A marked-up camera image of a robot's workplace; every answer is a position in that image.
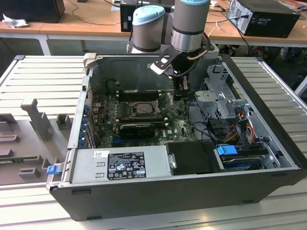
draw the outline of blue drive bracket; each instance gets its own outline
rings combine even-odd
[[[227,156],[227,155],[237,155],[238,152],[234,145],[221,145],[217,149],[218,154]]]
[[[63,163],[50,165],[47,168],[47,175],[58,175],[63,172],[63,168],[64,168]]]

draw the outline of side panel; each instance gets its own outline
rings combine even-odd
[[[73,220],[109,219],[257,203],[299,173],[301,170],[54,188],[50,193]]]

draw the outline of power cable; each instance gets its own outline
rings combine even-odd
[[[117,25],[117,24],[120,24],[119,23],[115,23],[115,24],[100,24],[100,23],[90,23],[90,22],[87,22],[87,21],[84,21],[79,15],[76,15],[74,12],[77,11],[79,9],[79,7],[73,3],[71,0],[68,0],[72,5],[74,5],[76,8],[74,10],[72,10],[72,15],[76,18],[78,18],[80,21],[84,22],[84,23],[87,23],[87,24],[92,24],[92,25]]]
[[[104,1],[105,1],[106,3],[109,3],[109,4],[112,5],[112,6],[118,7],[117,5],[111,3],[111,2],[109,2],[109,1],[107,1],[107,0],[104,0]]]
[[[246,45],[248,46],[248,56],[249,56],[249,51],[250,51],[249,44],[248,44],[248,42],[245,40],[245,38],[244,38],[243,35],[241,34],[241,31],[240,31],[239,28],[238,28],[238,21],[239,21],[239,20],[237,20],[237,22],[236,22],[236,29],[238,30],[238,32],[239,32],[241,38],[243,39],[243,41],[244,41],[244,42],[246,43]]]

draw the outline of power supply label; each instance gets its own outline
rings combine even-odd
[[[109,180],[146,177],[144,152],[112,153],[107,158]]]

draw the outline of red wire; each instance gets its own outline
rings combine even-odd
[[[230,126],[230,127],[227,129],[227,137],[229,136],[229,131],[230,131],[230,129],[233,128],[233,127],[235,127],[235,126]]]

